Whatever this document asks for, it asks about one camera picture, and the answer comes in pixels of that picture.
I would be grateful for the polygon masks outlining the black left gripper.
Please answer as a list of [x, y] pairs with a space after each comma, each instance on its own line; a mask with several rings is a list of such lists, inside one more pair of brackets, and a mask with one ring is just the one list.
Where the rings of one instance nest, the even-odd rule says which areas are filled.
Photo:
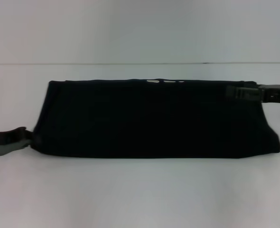
[[36, 136], [26, 127], [0, 132], [0, 156], [36, 144]]

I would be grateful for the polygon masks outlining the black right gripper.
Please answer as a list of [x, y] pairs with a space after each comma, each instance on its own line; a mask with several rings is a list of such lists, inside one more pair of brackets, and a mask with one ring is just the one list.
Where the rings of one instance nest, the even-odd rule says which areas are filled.
[[260, 85], [257, 88], [227, 86], [226, 96], [231, 99], [280, 104], [280, 85]]

